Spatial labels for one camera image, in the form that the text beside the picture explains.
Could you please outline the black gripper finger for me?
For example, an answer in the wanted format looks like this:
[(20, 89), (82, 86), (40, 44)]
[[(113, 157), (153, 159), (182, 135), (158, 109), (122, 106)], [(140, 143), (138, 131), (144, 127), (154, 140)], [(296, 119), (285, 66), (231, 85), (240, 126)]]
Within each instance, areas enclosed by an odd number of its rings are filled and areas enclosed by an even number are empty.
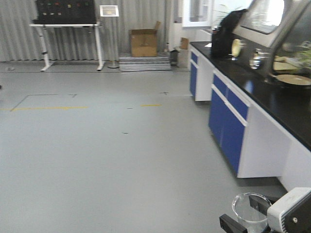
[(268, 208), (279, 200), (279, 197), (263, 196), (263, 198), (251, 195), (249, 196), (250, 206), (262, 214), (266, 214)]
[(219, 217), (220, 226), (226, 233), (248, 233), (247, 229), (227, 214)]

